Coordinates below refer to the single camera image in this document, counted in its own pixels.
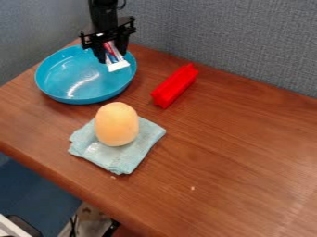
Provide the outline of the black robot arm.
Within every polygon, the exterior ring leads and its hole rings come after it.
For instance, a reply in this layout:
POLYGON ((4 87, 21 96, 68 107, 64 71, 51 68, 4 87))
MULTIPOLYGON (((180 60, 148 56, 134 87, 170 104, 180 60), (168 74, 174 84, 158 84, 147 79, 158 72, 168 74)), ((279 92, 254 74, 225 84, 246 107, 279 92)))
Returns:
POLYGON ((136 32, 135 17, 119 17, 118 11, 126 7, 126 0, 88 0, 91 24, 79 33, 83 49, 91 49, 102 64, 106 63, 104 43, 114 42, 122 55, 126 54, 128 38, 136 32))

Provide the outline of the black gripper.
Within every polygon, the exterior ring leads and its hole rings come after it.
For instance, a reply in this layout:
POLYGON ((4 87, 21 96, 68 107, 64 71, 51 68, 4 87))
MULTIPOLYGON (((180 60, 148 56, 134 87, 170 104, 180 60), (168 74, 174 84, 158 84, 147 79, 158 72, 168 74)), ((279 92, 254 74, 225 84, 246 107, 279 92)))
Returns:
POLYGON ((136 32, 135 17, 118 16, 118 11, 123 10, 126 3, 88 3, 91 24, 79 33, 82 47, 91 48, 100 64, 106 63, 106 49, 103 43, 115 42, 115 47, 126 55, 128 38, 136 32))

